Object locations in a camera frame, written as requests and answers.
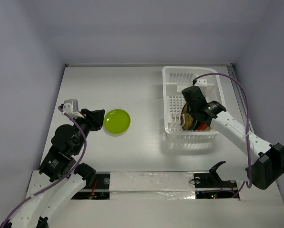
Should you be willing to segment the lime green plate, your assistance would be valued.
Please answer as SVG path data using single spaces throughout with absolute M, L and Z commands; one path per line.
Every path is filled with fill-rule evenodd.
M 113 135 L 125 133 L 131 124 L 131 118 L 128 112 L 122 109 L 109 111 L 104 117 L 105 130 Z

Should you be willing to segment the yellow patterned plate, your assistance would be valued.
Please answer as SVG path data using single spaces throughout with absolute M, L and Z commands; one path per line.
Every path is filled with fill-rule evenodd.
M 196 129 L 197 126 L 197 120 L 191 116 L 189 113 L 190 108 L 188 104 L 186 103 L 183 108 L 180 115 L 180 126 L 185 131 L 192 131 Z

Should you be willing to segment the orange plate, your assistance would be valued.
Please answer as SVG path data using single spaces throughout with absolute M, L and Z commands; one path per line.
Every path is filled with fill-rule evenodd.
M 198 131 L 210 131 L 211 128 L 206 123 L 202 122 L 197 130 Z

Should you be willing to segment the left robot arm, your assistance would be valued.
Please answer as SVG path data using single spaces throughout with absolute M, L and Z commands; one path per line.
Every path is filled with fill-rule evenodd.
M 74 156 L 85 154 L 87 136 L 102 128 L 105 110 L 75 113 L 67 111 L 65 104 L 59 110 L 73 124 L 56 129 L 49 152 L 31 180 L 28 196 L 6 217 L 2 228 L 47 228 L 76 193 L 97 183 L 95 169 Z

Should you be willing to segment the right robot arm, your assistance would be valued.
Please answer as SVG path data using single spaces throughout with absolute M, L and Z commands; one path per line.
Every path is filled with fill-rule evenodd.
M 267 189 L 284 174 L 284 146 L 275 145 L 246 130 L 217 101 L 207 102 L 198 86 L 182 90 L 188 113 L 193 119 L 206 124 L 232 142 L 248 157 L 244 166 L 227 166 L 220 161 L 210 169 L 208 180 L 213 186 L 225 181 L 247 181 L 261 190 Z

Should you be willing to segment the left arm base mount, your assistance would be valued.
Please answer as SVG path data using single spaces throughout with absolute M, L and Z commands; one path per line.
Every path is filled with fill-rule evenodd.
M 79 190 L 73 200 L 107 200 L 110 198 L 110 172 L 97 172 L 89 165 L 82 163 L 75 169 L 75 174 L 82 174 L 85 187 Z

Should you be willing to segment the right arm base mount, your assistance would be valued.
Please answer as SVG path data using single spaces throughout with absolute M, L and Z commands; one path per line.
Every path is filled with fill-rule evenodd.
M 196 199 L 230 199 L 239 198 L 238 186 L 236 181 L 221 180 L 217 174 L 217 169 L 224 164 L 220 161 L 209 171 L 194 173 L 194 177 L 190 180 L 190 184 L 195 187 Z

